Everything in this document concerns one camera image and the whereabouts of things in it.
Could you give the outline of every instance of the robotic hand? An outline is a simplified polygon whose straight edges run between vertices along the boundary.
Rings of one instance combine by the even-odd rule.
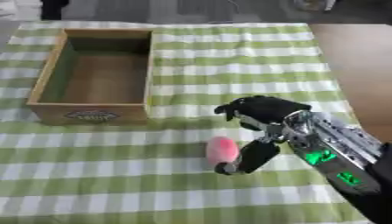
[[[311,112],[311,106],[269,96],[244,97],[214,111],[227,121],[263,136],[245,145],[218,173],[251,173],[279,153],[287,142],[294,153],[323,174],[354,207],[374,223],[392,223],[392,146],[336,117]]]

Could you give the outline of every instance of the wire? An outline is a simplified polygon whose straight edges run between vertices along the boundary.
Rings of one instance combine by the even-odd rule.
[[[235,12],[237,14],[240,14],[240,5],[238,5],[238,3],[235,3],[233,0],[226,0],[229,3],[231,3],[233,6],[235,6]]]

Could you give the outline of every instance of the printed logo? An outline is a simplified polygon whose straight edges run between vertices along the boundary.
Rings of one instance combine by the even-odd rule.
[[[119,117],[119,115],[103,110],[91,110],[91,111],[73,111],[67,114],[66,117],[79,119],[91,123],[105,123]]]

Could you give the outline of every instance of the green and white checkered tablecloth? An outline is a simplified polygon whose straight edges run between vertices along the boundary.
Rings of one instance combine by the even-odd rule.
[[[25,101],[60,27],[157,28],[148,125],[38,122]],[[257,135],[214,115],[237,97],[355,122],[320,54],[306,24],[22,24],[0,56],[0,223],[367,223],[287,147],[251,175],[205,160],[211,137]]]

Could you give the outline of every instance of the wooden box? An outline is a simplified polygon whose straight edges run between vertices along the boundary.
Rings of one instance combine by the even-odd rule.
[[[27,105],[51,125],[145,122],[151,44],[151,30],[65,29]]]

